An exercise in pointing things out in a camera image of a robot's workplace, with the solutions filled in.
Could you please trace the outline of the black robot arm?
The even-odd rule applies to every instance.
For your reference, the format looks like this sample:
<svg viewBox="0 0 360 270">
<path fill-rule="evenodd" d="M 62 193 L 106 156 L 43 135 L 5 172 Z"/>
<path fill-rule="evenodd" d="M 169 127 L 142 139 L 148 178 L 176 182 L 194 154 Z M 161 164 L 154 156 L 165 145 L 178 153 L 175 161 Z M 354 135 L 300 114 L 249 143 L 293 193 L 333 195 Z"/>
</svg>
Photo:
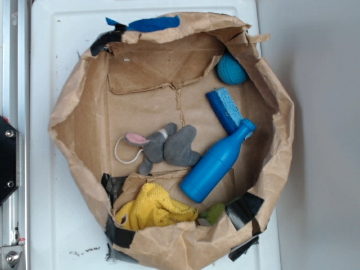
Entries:
<svg viewBox="0 0 360 270">
<path fill-rule="evenodd" d="M 1 116 L 1 206 L 19 186 L 19 133 Z"/>
</svg>

